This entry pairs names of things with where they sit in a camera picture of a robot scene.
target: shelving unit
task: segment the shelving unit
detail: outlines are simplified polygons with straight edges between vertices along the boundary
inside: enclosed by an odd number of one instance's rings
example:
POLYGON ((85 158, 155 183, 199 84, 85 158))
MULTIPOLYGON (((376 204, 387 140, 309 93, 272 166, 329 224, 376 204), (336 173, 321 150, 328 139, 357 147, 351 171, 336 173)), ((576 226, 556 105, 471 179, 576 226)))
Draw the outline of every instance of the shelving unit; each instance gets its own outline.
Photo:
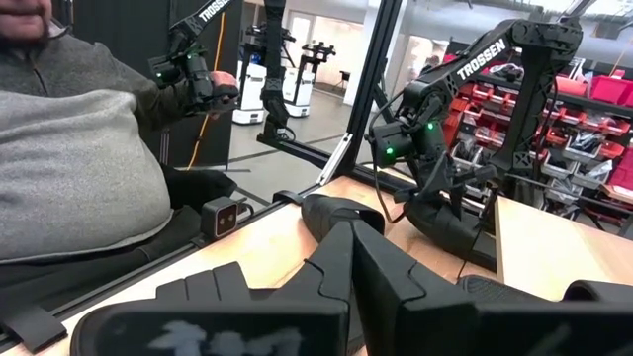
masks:
MULTIPOLYGON (((457 140, 453 142, 452 147, 458 141, 473 139, 488 156, 494 154, 503 144, 519 88, 518 82, 510 83, 488 74, 478 75, 474 82, 462 87, 460 95, 451 106, 452 118, 457 116, 458 109, 461 109, 457 140)), ((630 130, 633 108, 565 93, 558 93, 556 103, 553 103, 553 93, 549 94, 549 98, 551 100, 543 116, 545 118, 551 108, 550 118, 553 124, 545 136, 543 151, 539 152, 541 181, 556 186, 566 182, 574 194, 602 198, 599 187, 607 182, 610 174, 599 177, 600 179, 591 179, 586 176, 587 171, 609 159, 612 160, 613 166, 611 173, 615 170, 633 137, 630 130), (611 125, 608 125, 606 120, 593 122, 590 118, 595 115, 588 115, 589 111, 601 113, 603 118, 609 117, 611 125), (574 150, 570 144, 578 132, 601 134, 604 139, 590 152, 574 150)), ((535 136, 540 134, 540 130, 539 127, 535 136)), ((485 157, 482 153, 477 162, 471 163, 484 164, 485 157)), ((482 193, 487 194, 488 191, 478 189, 475 192, 469 189, 466 194, 471 198, 484 199, 482 193)), ((572 204, 579 203, 572 196, 552 194, 550 191, 545 195, 543 209, 551 212, 561 211, 565 206, 572 204)))

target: wooden table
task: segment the wooden table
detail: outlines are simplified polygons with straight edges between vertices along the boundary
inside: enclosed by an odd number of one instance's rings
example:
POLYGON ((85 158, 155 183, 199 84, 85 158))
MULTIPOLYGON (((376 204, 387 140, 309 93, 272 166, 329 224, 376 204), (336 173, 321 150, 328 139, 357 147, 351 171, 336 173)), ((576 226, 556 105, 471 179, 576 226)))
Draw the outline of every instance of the wooden table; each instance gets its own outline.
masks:
MULTIPOLYGON (((345 197, 381 210, 372 187, 347 177, 336 179, 316 193, 345 197)), ((402 210, 401 206, 396 205, 390 195, 384 196, 390 214, 398 215, 402 210)), ((435 247, 407 220, 387 224, 385 235, 435 273, 451 282, 457 280, 463 260, 435 247)), ((96 308, 132 300, 153 299, 157 286, 233 261, 239 263, 251 288, 279 287, 299 270, 303 260, 316 248, 317 243, 302 223, 300 208, 289 205, 122 290, 95 307, 69 318, 63 324, 68 333, 72 334, 77 321, 96 308)), ((495 277, 494 273, 472 264, 467 264, 462 272, 462 275, 468 274, 495 277)), ((66 356, 69 354, 69 343, 70 336, 40 355, 66 356)), ((363 350, 360 354, 366 355, 366 352, 363 350)), ((25 356, 30 353, 18 346, 2 354, 16 355, 25 356)))
POLYGON ((499 197, 497 274, 509 286, 552 301, 570 283, 633 285, 633 241, 499 197))

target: black foam pad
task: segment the black foam pad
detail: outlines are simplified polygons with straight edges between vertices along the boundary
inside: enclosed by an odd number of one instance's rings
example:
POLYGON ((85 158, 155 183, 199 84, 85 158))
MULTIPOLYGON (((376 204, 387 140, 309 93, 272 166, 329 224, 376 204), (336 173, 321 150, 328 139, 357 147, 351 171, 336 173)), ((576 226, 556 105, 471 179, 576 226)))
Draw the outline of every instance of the black foam pad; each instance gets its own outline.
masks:
POLYGON ((39 353, 67 335, 61 321, 50 312, 33 305, 3 308, 0 329, 17 336, 24 347, 33 354, 39 353))
POLYGON ((457 285, 477 302, 549 302, 501 282, 475 275, 460 278, 457 285))
POLYGON ((380 212, 345 198, 310 194, 304 198, 301 216, 319 242, 340 222, 362 220, 378 233, 385 233, 385 218, 380 212))
POLYGON ((563 301, 631 303, 633 302, 633 286, 579 280, 567 288, 563 301))

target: black robotic arm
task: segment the black robotic arm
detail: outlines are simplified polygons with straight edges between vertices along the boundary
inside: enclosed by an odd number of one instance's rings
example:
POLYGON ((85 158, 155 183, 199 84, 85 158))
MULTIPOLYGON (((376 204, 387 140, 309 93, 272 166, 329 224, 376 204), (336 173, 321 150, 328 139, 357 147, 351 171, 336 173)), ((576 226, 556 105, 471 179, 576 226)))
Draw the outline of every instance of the black robotic arm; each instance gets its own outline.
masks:
MULTIPOLYGON (((395 195, 397 202, 407 202, 400 218, 407 216, 448 252, 495 270, 495 242, 486 236, 480 246, 476 245, 483 235, 479 222, 462 219, 464 186, 532 170, 530 146, 542 121, 547 94, 556 75, 573 59, 582 37, 575 18, 564 18, 556 24, 503 21, 451 62, 423 72, 411 82, 401 93, 403 99, 392 122, 373 127, 372 120, 367 138, 374 164, 388 167, 404 160, 417 185, 395 195), (525 74, 505 141, 489 166, 458 172, 442 132, 450 103, 460 86, 514 47, 522 49, 525 74), (441 192, 449 193, 450 204, 441 192)), ((488 209, 493 202, 488 201, 488 209)))
POLYGON ((209 112, 221 100, 221 96, 214 94, 214 84, 204 59, 206 50, 197 44, 197 39, 231 1, 211 0, 174 24, 169 28, 167 55, 149 60, 151 72, 160 87, 186 80, 189 91, 187 112, 190 114, 209 112))

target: black cable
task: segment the black cable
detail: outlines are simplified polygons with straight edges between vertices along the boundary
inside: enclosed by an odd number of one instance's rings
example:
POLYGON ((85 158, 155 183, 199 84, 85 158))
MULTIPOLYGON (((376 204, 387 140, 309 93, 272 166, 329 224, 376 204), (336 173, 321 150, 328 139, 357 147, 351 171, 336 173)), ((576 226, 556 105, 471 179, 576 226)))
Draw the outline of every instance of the black cable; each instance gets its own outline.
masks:
POLYGON ((484 231, 483 221, 490 213, 490 210, 493 204, 495 203, 495 201, 497 200, 497 196, 499 195, 499 193, 500 193, 500 188, 494 187, 490 196, 488 197, 488 201, 486 205, 484 206, 484 210, 482 211, 482 214, 479 220, 479 231, 477 232, 477 236, 475 237, 475 240, 473 240, 473 244, 471 245, 471 248, 468 250, 468 254, 464 258, 464 263, 462 263, 462 267, 459 269, 459 272, 457 273, 457 279, 459 279, 462 276, 462 272, 464 272, 464 268, 466 268, 466 264, 469 262, 471 255, 473 254, 473 250, 475 249, 475 245, 477 244, 477 241, 479 240, 479 236, 481 236, 482 233, 486 233, 484 231))
POLYGON ((391 98, 387 104, 383 105, 382 107, 380 107, 377 111, 376 114, 374 114, 374 116, 372 117, 372 119, 369 121, 369 130, 371 130, 374 125, 376 124, 376 120, 378 120, 378 117, 380 117, 383 112, 385 110, 387 110, 392 104, 394 104, 394 102, 396 101, 396 99, 400 98, 401 95, 403 95, 405 93, 405 89, 401 90, 400 92, 398 92, 396 95, 394 95, 393 98, 391 98))
MULTIPOLYGON (((393 98, 391 98, 385 105, 383 105, 382 107, 378 109, 376 114, 374 114, 371 121, 369 122, 370 132, 371 132, 371 129, 376 124, 376 120, 378 120, 378 117, 380 117, 381 114, 383 114, 383 112, 387 110, 396 101, 396 99, 398 99, 401 95, 403 95, 403 93, 405 93, 404 89, 401 90, 398 94, 394 95, 393 98)), ((385 200, 383 199, 383 195, 380 192, 380 183, 378 181, 378 164, 376 164, 376 149, 374 147, 374 143, 371 141, 370 141, 370 148, 372 151, 372 166, 374 168, 374 188, 376 188, 376 195, 378 196, 378 201, 380 202, 380 205, 383 208, 383 212, 385 213, 385 218, 387 218, 387 221, 389 223, 397 223, 405 217, 407 212, 406 210, 403 210, 403 212, 399 216, 397 216, 395 219, 392 219, 391 215, 389 214, 387 205, 385 204, 385 200)))
POLYGON ((242 203, 242 205, 248 209, 248 212, 250 213, 251 216, 255 215, 255 209, 253 208, 253 206, 251 206, 248 203, 242 203))
POLYGON ((287 131, 288 133, 290 133, 293 137, 292 137, 292 138, 289 138, 289 137, 286 135, 285 140, 288 140, 288 141, 290 141, 290 142, 294 142, 294 141, 295 141, 295 139, 297 139, 297 134, 296 134, 296 133, 295 133, 292 129, 290 129, 289 127, 286 127, 286 131, 287 131))
POLYGON ((378 182, 378 165, 374 162, 374 188, 376 188, 376 195, 378 196, 378 201, 380 202, 380 206, 383 208, 383 212, 385 213, 385 218, 387 218, 387 222, 389 223, 397 223, 401 221, 406 215, 407 210, 403 209, 403 212, 398 215, 395 219, 392 219, 391 214, 389 214, 389 210, 387 209, 387 204, 385 204, 385 200, 383 199, 383 194, 380 192, 380 183, 378 182))

